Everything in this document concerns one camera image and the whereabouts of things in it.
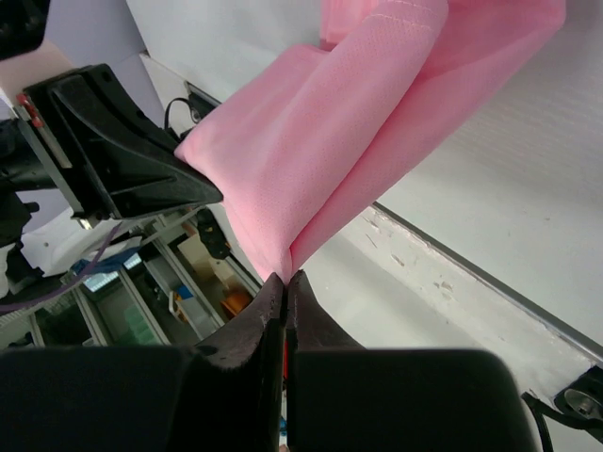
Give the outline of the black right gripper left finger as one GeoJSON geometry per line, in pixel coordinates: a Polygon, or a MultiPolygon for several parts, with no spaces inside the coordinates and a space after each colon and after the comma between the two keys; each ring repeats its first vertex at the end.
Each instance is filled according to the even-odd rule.
{"type": "Polygon", "coordinates": [[[275,451],[285,287],[271,275],[195,346],[1,354],[5,451],[275,451]]]}

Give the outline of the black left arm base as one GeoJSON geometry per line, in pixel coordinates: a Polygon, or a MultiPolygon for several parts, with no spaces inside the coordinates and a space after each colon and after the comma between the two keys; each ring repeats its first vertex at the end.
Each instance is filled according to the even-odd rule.
{"type": "Polygon", "coordinates": [[[164,109],[163,129],[177,142],[220,105],[217,98],[188,81],[184,89],[186,93],[169,100],[164,109]]]}

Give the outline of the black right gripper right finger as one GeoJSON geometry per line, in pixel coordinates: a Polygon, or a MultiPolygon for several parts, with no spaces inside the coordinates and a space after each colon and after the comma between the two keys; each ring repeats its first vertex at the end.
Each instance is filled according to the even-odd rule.
{"type": "Polygon", "coordinates": [[[369,349],[287,287],[287,445],[292,451],[534,451],[507,366],[471,348],[369,349]]]}

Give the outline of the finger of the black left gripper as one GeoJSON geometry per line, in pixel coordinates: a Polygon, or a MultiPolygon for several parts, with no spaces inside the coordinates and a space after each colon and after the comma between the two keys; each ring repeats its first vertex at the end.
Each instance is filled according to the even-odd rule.
{"type": "Polygon", "coordinates": [[[80,221],[148,218],[221,202],[219,189],[175,155],[106,64],[23,90],[32,145],[80,221]]]}

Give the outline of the pink t shirt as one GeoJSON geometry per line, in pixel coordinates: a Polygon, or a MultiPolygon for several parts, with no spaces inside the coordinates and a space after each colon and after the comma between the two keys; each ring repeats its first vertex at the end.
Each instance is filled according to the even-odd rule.
{"type": "Polygon", "coordinates": [[[562,1],[327,1],[176,155],[223,195],[262,278],[291,279],[562,27],[562,1]]]}

